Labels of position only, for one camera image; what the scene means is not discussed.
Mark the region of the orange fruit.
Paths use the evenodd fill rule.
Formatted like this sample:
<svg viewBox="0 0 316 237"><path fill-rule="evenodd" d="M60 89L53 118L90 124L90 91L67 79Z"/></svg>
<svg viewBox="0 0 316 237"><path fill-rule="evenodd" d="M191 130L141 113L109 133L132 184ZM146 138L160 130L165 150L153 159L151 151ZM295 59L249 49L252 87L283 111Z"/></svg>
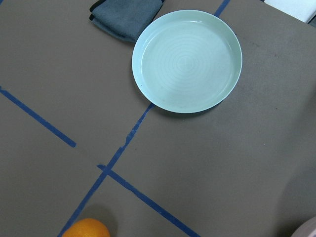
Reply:
<svg viewBox="0 0 316 237"><path fill-rule="evenodd" d="M62 235L63 237L110 237L108 228L100 221L85 218L74 223Z"/></svg>

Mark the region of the light green plate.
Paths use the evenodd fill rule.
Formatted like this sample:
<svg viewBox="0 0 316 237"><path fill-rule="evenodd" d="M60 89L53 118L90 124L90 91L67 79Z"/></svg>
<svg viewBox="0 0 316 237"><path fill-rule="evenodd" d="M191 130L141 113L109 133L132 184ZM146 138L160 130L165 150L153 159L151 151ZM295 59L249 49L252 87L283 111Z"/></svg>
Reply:
<svg viewBox="0 0 316 237"><path fill-rule="evenodd" d="M232 92L242 70L242 50L233 30L218 17L179 10L145 28L131 67L150 102L174 113L199 113Z"/></svg>

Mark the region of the dark grey folded cloth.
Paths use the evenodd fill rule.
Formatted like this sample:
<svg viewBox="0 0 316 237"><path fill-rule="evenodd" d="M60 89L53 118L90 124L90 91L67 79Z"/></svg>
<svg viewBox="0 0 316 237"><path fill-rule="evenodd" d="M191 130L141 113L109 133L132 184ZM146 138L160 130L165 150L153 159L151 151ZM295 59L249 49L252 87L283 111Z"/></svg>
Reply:
<svg viewBox="0 0 316 237"><path fill-rule="evenodd" d="M90 7L90 21L123 41L136 42L163 6L162 0L99 0Z"/></svg>

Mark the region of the pink bowl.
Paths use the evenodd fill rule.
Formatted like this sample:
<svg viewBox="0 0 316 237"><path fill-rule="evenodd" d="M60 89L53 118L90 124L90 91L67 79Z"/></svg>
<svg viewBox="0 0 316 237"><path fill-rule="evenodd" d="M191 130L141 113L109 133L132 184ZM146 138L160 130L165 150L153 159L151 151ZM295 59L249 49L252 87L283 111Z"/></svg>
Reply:
<svg viewBox="0 0 316 237"><path fill-rule="evenodd" d="M291 237L315 237L316 236L316 217L311 218L302 224Z"/></svg>

